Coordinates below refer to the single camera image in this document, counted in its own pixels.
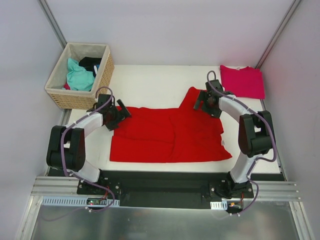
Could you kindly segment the magenta t shirt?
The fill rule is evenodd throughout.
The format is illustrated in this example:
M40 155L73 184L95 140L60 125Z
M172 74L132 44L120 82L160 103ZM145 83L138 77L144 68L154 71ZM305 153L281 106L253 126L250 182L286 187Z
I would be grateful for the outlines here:
M220 65L221 83L225 91L240 98L265 98L263 74L250 66L235 69Z

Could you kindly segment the red t shirt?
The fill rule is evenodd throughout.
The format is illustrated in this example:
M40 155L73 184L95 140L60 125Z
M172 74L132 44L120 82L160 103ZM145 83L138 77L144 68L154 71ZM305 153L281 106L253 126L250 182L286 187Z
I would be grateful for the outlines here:
M222 144L221 120L193 108L200 92L190 87L178 108L128 107L131 117L113 132L110 161L162 164L230 159Z

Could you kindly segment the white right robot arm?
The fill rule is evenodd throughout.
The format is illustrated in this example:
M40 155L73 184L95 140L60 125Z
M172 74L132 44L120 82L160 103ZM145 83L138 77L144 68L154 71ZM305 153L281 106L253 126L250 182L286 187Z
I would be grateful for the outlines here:
M193 108L200 108L217 119L225 112L238 123L240 154L225 181L214 187L216 195L231 199L249 188L252 171L259 160L274 162L277 158L264 157L276 146L272 115L267 110L252 110L235 95L224 91L217 79L208 80L205 85L206 91L199 93Z

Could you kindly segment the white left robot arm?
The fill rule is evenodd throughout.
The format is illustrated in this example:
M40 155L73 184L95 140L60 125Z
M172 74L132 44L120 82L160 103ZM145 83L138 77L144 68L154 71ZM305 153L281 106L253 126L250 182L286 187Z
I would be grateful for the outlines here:
M101 127L114 131L131 116L121 99L115 100L111 94L99 94L92 108L79 120L69 125L52 127L46 155L47 165L63 170L67 175L75 174L89 182L88 188L94 194L102 194L106 183L99 178L101 170L86 160L86 137Z

